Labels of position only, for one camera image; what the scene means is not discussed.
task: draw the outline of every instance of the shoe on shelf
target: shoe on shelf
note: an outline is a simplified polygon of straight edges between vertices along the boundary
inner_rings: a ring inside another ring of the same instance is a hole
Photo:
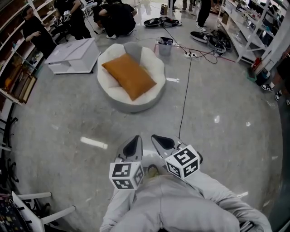
[[[280,99],[281,96],[282,96],[282,92],[281,92],[281,90],[280,90],[280,91],[278,91],[278,92],[275,94],[275,99],[276,99],[276,101],[278,101],[278,100]]]
[[[113,35],[113,36],[111,36],[111,37],[107,35],[106,38],[107,38],[107,39],[116,39],[116,38],[118,38],[118,37],[117,37],[116,35]]]
[[[273,89],[271,88],[271,86],[269,84],[262,85],[261,87],[262,87],[263,90],[267,90],[267,91],[270,91],[270,92],[273,91]]]
[[[201,31],[207,31],[204,27],[200,27],[198,24],[196,24],[196,27],[197,27],[198,29],[200,29]]]

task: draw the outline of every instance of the gray pad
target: gray pad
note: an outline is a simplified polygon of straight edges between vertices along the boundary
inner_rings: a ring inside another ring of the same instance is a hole
[[[142,47],[135,42],[127,42],[123,45],[126,53],[129,54],[138,64],[140,64]]]

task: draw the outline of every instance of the white box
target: white box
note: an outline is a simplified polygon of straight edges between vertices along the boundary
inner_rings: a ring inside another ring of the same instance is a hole
[[[165,162],[169,172],[181,179],[185,179],[199,170],[200,157],[196,150],[191,145],[188,145],[166,158]]]
[[[141,162],[110,164],[109,179],[116,189],[138,189],[143,177]]]

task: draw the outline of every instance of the electrical cable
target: electrical cable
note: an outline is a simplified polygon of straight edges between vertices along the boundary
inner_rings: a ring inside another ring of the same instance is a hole
[[[199,51],[199,53],[201,54],[201,56],[197,56],[196,58],[199,58],[199,57],[203,57],[203,56],[204,56],[204,58],[205,58],[208,62],[210,62],[210,63],[212,63],[212,64],[217,64],[218,59],[217,59],[217,57],[216,57],[214,54],[211,54],[211,53],[213,53],[213,52],[214,52],[214,50],[211,50],[210,52],[203,54],[202,52]],[[208,59],[206,58],[206,56],[205,56],[205,55],[207,55],[207,54],[210,54],[210,55],[214,56],[215,59],[216,59],[216,62],[214,63],[214,62],[211,62],[210,60],[208,60]]]
[[[189,71],[188,71],[187,85],[186,85],[185,97],[184,97],[184,102],[183,102],[183,109],[182,109],[181,122],[180,122],[180,126],[179,126],[179,134],[178,134],[178,138],[179,138],[179,139],[180,139],[181,126],[182,126],[182,121],[183,121],[183,116],[184,116],[184,108],[185,108],[185,102],[186,102],[187,90],[188,90],[188,88],[189,88],[189,75],[190,75],[190,69],[191,69],[191,60],[192,60],[192,59],[190,59],[190,63],[189,63]]]
[[[179,45],[179,47],[180,48],[182,48],[182,50],[185,52],[185,54],[187,54],[188,52],[187,51],[185,51],[185,49],[176,41],[176,39],[172,36],[172,34],[170,34],[169,33],[169,31],[165,28],[165,27],[163,27],[164,29],[165,29],[165,31],[171,36],[171,38]],[[212,51],[210,51],[210,52],[208,52],[208,53],[205,53],[205,54],[203,54],[202,52],[200,52],[199,50],[195,50],[195,49],[192,49],[192,48],[186,48],[186,49],[188,49],[189,51],[190,50],[194,50],[194,51],[198,51],[199,53],[201,53],[201,56],[198,56],[198,57],[195,57],[195,58],[200,58],[200,57],[203,57],[204,56],[204,58],[207,60],[207,61],[209,61],[210,63],[212,63],[212,64],[217,64],[217,62],[218,62],[218,59],[217,59],[217,57],[214,55],[214,54],[211,54],[211,53],[213,53],[214,52],[214,50],[212,50]],[[209,55],[212,55],[212,56],[214,56],[215,57],[215,59],[216,59],[216,62],[211,62],[209,59],[207,59],[206,58],[206,56],[205,55],[207,55],[207,54],[209,54]]]
[[[167,31],[167,33],[171,36],[171,38],[179,45],[179,47],[182,48],[182,50],[187,54],[187,51],[185,51],[184,48],[180,46],[180,44],[174,39],[174,37],[169,33],[169,31],[165,27],[163,28],[165,29],[165,31]]]

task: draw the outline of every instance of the trash bin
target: trash bin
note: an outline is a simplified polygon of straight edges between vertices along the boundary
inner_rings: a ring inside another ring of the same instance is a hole
[[[160,37],[158,41],[160,56],[169,56],[171,53],[172,44],[173,39],[167,37]]]

